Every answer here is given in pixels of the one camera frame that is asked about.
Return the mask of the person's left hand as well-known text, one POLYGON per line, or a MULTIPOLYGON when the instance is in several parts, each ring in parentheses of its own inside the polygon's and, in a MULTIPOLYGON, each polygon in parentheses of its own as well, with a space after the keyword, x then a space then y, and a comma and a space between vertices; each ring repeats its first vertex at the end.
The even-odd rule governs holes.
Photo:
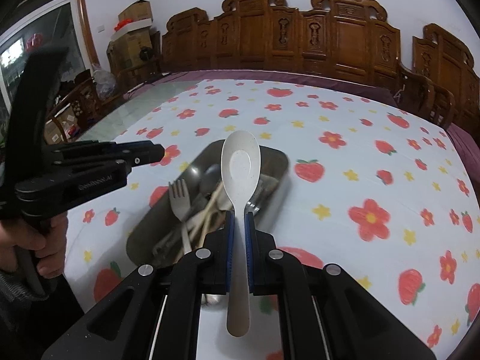
POLYGON ((36 232, 24 220, 1 222, 1 270, 14 272, 18 267, 14 248, 32 250, 39 259, 37 270, 46 279, 64 273, 67 247, 68 213, 56 215, 50 220, 46 236, 36 232))

